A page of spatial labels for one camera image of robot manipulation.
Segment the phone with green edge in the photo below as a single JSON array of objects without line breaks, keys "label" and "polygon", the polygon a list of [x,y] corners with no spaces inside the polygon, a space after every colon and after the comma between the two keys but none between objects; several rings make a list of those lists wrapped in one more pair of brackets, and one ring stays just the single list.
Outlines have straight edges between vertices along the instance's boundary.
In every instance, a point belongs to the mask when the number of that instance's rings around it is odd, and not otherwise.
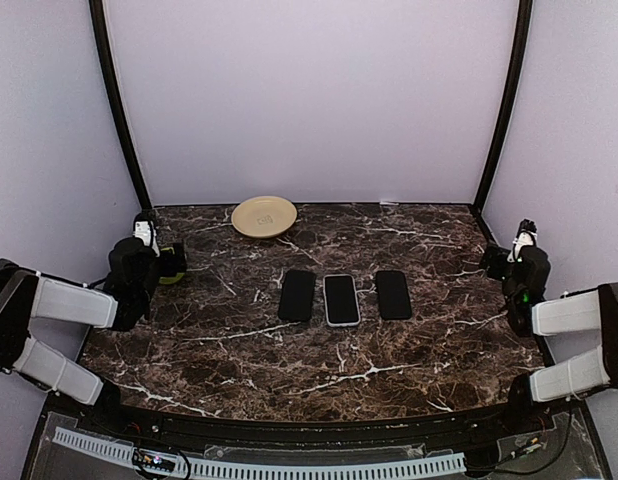
[{"label": "phone with green edge", "polygon": [[312,318],[316,275],[289,270],[283,279],[278,318],[286,322],[309,322]]}]

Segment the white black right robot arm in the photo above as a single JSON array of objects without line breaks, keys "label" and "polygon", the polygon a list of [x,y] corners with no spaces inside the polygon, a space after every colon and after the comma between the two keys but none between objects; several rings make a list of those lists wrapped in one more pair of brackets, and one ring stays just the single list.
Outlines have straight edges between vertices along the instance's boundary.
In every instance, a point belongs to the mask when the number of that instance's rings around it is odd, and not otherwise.
[{"label": "white black right robot arm", "polygon": [[523,432],[542,403],[618,389],[618,282],[547,299],[549,257],[531,245],[507,251],[490,242],[480,267],[501,282],[503,311],[513,333],[560,354],[552,364],[512,381],[508,404],[499,413],[506,432]]}]

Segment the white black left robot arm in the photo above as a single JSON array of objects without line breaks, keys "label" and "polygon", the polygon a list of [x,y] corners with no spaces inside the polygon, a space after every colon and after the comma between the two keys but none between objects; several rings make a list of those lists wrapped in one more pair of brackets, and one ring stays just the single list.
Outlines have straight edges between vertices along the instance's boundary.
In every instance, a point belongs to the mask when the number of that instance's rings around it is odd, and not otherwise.
[{"label": "white black left robot arm", "polygon": [[128,332],[148,317],[160,284],[187,270],[182,244],[154,249],[138,238],[120,240],[109,253],[108,275],[78,283],[0,259],[0,373],[16,372],[50,393],[92,407],[90,417],[109,436],[130,427],[120,389],[38,338],[32,323],[65,331]]}]

